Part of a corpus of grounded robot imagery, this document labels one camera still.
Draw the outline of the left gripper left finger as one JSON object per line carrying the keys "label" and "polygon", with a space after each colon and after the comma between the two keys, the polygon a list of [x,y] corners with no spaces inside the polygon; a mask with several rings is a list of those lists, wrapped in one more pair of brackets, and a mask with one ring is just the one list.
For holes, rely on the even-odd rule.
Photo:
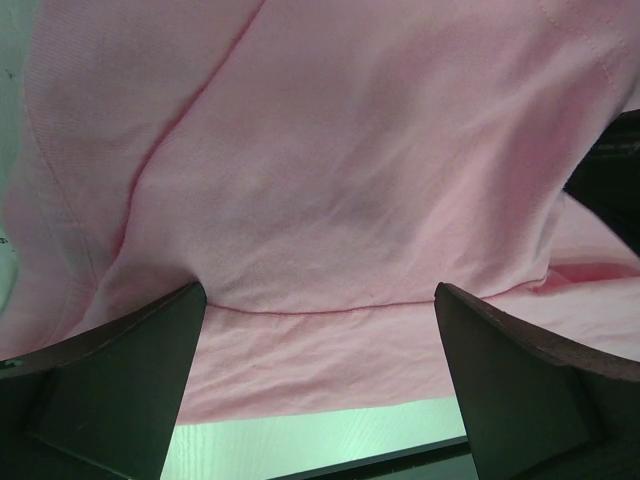
{"label": "left gripper left finger", "polygon": [[2,361],[2,478],[160,478],[205,309],[192,283]]}

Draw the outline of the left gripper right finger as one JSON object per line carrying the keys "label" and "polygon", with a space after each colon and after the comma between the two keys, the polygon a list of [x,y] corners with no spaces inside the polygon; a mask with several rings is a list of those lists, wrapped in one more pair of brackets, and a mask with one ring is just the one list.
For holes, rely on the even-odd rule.
{"label": "left gripper right finger", "polygon": [[636,479],[639,364],[448,283],[434,308],[481,479]]}

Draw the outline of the pink t shirt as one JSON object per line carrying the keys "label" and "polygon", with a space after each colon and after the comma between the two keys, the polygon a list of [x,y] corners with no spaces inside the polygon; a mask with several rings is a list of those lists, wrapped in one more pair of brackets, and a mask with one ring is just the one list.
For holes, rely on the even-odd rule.
{"label": "pink t shirt", "polygon": [[638,82],[635,1],[44,1],[1,354],[197,281],[183,423],[447,397],[447,282],[637,359],[639,263],[563,186]]}

